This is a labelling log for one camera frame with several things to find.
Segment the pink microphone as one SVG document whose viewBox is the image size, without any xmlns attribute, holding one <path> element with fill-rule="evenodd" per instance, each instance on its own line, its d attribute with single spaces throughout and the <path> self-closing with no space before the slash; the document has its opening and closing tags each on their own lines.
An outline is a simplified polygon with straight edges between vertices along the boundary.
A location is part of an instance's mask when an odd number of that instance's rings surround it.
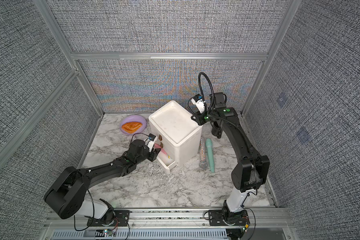
<svg viewBox="0 0 360 240">
<path fill-rule="evenodd" d="M 168 159 L 170 159 L 170 155 L 164 150 L 164 148 L 159 144 L 154 144 L 155 149 L 160 149 L 161 153 L 167 156 Z"/>
</svg>

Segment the white bottom drawer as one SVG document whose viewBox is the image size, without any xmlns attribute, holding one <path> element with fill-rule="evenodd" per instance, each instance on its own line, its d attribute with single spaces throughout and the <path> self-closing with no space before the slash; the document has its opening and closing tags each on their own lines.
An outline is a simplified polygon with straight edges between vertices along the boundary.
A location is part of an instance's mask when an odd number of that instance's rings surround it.
<svg viewBox="0 0 360 240">
<path fill-rule="evenodd" d="M 174 159 L 169 158 L 167 154 L 164 154 L 162 152 L 158 154 L 157 161 L 167 174 L 170 174 L 173 168 L 178 165 L 178 163 Z"/>
</svg>

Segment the mint green tube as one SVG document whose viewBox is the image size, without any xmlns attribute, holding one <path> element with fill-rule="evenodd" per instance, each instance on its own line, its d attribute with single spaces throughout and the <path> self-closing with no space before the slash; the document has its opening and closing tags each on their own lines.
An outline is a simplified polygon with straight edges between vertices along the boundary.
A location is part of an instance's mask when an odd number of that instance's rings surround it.
<svg viewBox="0 0 360 240">
<path fill-rule="evenodd" d="M 212 173 L 215 173 L 215 164 L 214 164 L 214 154 L 213 154 L 213 143 L 212 140 L 207 138 L 205 141 L 205 146 L 207 150 L 207 157 L 209 162 L 209 168 Z"/>
</svg>

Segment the glittery silver microphone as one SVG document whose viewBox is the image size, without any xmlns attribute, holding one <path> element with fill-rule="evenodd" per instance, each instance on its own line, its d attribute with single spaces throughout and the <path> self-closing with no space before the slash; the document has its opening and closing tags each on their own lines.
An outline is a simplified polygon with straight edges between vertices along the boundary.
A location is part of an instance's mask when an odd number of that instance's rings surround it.
<svg viewBox="0 0 360 240">
<path fill-rule="evenodd" d="M 208 168 L 208 163 L 206 160 L 206 152 L 205 152 L 205 140 L 204 137 L 200 138 L 200 145 L 199 145 L 199 167 L 202 170 L 206 170 Z"/>
</svg>

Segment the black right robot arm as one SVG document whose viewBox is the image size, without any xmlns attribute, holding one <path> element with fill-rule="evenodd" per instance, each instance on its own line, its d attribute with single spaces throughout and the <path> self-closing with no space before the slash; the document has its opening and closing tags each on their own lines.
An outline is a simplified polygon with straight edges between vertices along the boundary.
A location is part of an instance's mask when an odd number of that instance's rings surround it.
<svg viewBox="0 0 360 240">
<path fill-rule="evenodd" d="M 210 94 L 210 100 L 211 106 L 207 107 L 202 95 L 192 97 L 189 103 L 197 107 L 197 112 L 192 113 L 191 119 L 200 126 L 210 123 L 211 133 L 218 139 L 226 134 L 236 154 L 237 165 L 231 172 L 233 190 L 221 210 L 208 212 L 209 222 L 213 226 L 248 226 L 250 218 L 245 203 L 266 183 L 270 160 L 250 142 L 238 113 L 226 106 L 226 95 Z"/>
</svg>

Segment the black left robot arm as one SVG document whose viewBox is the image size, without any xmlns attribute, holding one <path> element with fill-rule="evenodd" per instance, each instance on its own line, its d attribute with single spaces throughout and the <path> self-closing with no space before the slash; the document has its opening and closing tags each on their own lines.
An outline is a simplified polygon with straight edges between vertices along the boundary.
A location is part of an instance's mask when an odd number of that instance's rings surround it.
<svg viewBox="0 0 360 240">
<path fill-rule="evenodd" d="M 161 152 L 155 143 L 134 140 L 121 157 L 92 168 L 76 169 L 67 167 L 44 195 L 44 201 L 59 215 L 67 219 L 82 207 L 88 190 L 113 178 L 124 177 L 133 172 L 145 160 L 153 162 Z"/>
</svg>

